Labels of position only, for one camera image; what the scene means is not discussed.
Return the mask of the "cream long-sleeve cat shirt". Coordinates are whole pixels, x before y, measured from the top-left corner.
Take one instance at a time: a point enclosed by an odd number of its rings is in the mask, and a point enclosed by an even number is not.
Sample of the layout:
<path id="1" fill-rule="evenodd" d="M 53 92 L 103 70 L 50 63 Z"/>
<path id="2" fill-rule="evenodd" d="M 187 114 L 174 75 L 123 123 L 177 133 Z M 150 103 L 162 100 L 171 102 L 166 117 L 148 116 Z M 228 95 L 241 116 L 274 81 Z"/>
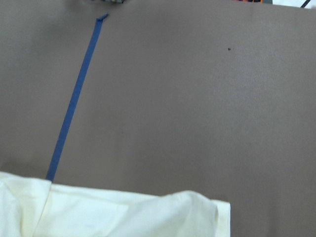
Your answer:
<path id="1" fill-rule="evenodd" d="M 3 237 L 228 237 L 231 206 L 197 192 L 153 196 L 0 174 Z"/>

